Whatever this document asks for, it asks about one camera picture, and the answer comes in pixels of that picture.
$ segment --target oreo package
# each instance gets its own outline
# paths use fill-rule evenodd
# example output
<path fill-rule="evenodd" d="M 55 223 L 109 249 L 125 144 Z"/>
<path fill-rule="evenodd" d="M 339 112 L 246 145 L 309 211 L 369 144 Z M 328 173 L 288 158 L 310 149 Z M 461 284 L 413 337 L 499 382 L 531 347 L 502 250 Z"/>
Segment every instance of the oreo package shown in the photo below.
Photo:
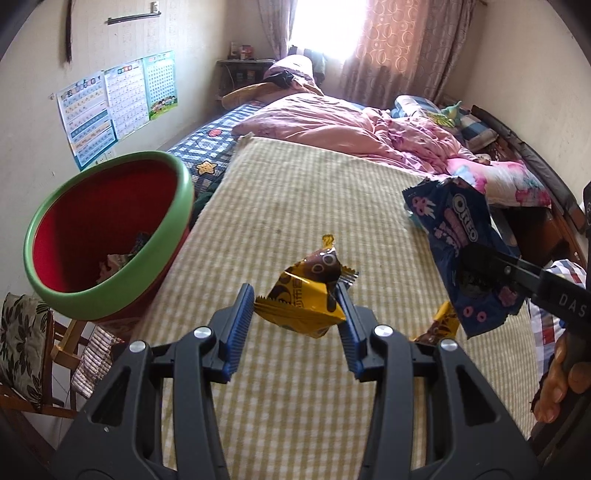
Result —
<path fill-rule="evenodd" d="M 507 315 L 516 315 L 523 295 L 460 265 L 460 250 L 470 242 L 511 255 L 492 227 L 484 195 L 458 177 L 424 180 L 402 195 L 427 230 L 433 259 L 468 338 L 503 325 Z"/>

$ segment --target floral pillow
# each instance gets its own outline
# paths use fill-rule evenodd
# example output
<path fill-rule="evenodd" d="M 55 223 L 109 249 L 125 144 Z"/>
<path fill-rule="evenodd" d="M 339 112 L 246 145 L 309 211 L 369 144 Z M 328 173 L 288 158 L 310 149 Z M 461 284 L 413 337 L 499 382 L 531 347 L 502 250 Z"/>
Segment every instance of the floral pillow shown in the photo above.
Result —
<path fill-rule="evenodd" d="M 0 323 L 0 380 L 41 409 L 43 358 L 49 307 L 29 295 L 9 293 Z"/>
<path fill-rule="evenodd" d="M 482 165 L 451 158 L 447 171 L 466 180 L 486 196 L 488 203 L 505 207 L 550 207 L 550 195 L 540 181 L 521 163 L 491 161 Z"/>

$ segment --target human hand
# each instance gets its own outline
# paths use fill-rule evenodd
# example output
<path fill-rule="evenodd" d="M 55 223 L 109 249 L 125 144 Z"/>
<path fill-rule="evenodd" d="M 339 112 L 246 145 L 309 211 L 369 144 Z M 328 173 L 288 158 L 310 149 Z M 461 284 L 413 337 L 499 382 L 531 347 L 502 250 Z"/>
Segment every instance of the human hand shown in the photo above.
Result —
<path fill-rule="evenodd" d="M 561 336 L 554 348 L 554 360 L 548 370 L 548 376 L 544 380 L 540 399 L 534 406 L 534 415 L 537 421 L 552 423 L 560 413 L 560 402 L 570 389 L 577 393 L 584 393 L 591 387 L 591 362 L 575 364 L 569 372 L 567 379 L 562 370 L 562 364 L 566 358 L 566 334 Z"/>

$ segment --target nightstand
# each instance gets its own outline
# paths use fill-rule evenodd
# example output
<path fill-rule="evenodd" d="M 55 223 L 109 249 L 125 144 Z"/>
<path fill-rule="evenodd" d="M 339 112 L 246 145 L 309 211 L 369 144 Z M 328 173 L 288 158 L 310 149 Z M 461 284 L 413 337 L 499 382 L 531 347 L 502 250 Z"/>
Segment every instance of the nightstand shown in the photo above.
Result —
<path fill-rule="evenodd" d="M 218 60 L 222 68 L 218 100 L 239 88 L 261 83 L 265 72 L 275 60 Z"/>

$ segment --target chocolate snack package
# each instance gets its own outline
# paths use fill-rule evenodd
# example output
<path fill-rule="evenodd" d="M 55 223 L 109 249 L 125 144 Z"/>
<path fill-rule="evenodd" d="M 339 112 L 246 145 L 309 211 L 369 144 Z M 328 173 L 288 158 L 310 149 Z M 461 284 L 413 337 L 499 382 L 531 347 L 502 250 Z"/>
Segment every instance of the chocolate snack package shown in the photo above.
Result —
<path fill-rule="evenodd" d="M 468 338 L 505 323 L 519 312 L 524 296 L 460 267 L 462 247 L 477 242 L 511 255 L 491 224 L 486 199 L 464 180 L 424 180 L 403 191 L 407 206 L 426 228 L 433 260 Z"/>
<path fill-rule="evenodd" d="M 333 292 L 339 280 L 350 287 L 358 273 L 339 262 L 333 235 L 323 236 L 322 241 L 322 248 L 281 273 L 269 295 L 256 298 L 258 315 L 313 338 L 345 319 Z"/>
<path fill-rule="evenodd" d="M 433 323 L 429 330 L 416 337 L 414 341 L 427 345 L 437 345 L 444 338 L 455 340 L 459 327 L 460 320 L 457 318 L 456 311 L 453 309 L 452 303 L 446 300 L 433 317 Z"/>

